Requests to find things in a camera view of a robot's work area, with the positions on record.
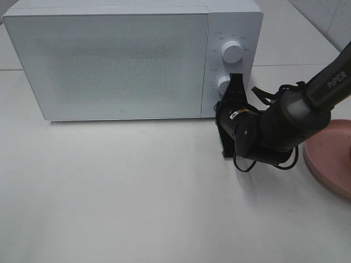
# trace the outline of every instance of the white microwave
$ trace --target white microwave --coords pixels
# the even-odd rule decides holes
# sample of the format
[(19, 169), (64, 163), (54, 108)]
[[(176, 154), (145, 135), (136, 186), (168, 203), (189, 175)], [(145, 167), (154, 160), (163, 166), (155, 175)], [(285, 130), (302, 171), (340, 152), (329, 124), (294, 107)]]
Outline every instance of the white microwave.
[(3, 16), (45, 119), (214, 117), (247, 84), (253, 0), (19, 0)]

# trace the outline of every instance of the robotic arm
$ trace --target robotic arm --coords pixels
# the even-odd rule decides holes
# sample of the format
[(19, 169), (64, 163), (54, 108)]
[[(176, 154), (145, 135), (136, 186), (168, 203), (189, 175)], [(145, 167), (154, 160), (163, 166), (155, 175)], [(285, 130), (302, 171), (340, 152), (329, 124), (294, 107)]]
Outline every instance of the robotic arm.
[[(298, 145), (327, 127), (331, 110), (351, 95), (351, 42), (325, 69), (308, 83), (282, 85), (276, 94), (256, 87), (253, 92), (269, 105), (258, 111), (248, 104), (241, 74), (231, 74), (223, 98), (216, 105), (216, 124), (223, 145), (223, 156), (236, 156), (292, 168), (298, 158)], [(281, 167), (296, 149), (294, 162)]]

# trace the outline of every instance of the microwave knob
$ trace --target microwave knob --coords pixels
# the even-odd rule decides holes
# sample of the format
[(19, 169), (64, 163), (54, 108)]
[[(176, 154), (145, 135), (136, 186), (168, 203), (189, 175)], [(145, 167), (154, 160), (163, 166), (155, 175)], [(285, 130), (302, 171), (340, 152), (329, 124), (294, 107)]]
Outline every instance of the microwave knob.
[(242, 50), (242, 44), (236, 40), (225, 42), (222, 45), (223, 60), (230, 64), (238, 62), (242, 58)]
[(230, 82), (230, 77), (229, 76), (223, 76), (218, 80), (218, 92), (220, 95), (223, 95), (225, 91), (227, 90), (228, 84)]

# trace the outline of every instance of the white countertop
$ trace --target white countertop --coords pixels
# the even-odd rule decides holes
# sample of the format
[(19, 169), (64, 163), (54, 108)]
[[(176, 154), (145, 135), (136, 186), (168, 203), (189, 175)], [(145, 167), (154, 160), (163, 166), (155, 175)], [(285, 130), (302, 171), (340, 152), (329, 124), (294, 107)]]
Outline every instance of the white countertop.
[[(290, 6), (274, 2), (277, 14)], [(317, 65), (282, 66), (296, 62), (291, 53), (268, 66), (268, 57), (252, 85), (274, 92), (307, 81), (336, 56), (326, 40), (315, 43), (325, 47), (319, 55), (297, 41), (292, 49), (305, 54), (298, 63)], [(10, 52), (0, 68), (18, 68)], [(334, 118), (350, 118), (349, 109), (344, 101)], [(0, 145), (1, 263), (351, 258), (351, 203), (318, 183), (303, 158), (289, 171), (236, 171), (213, 119), (49, 123), (24, 73), (0, 70)]]

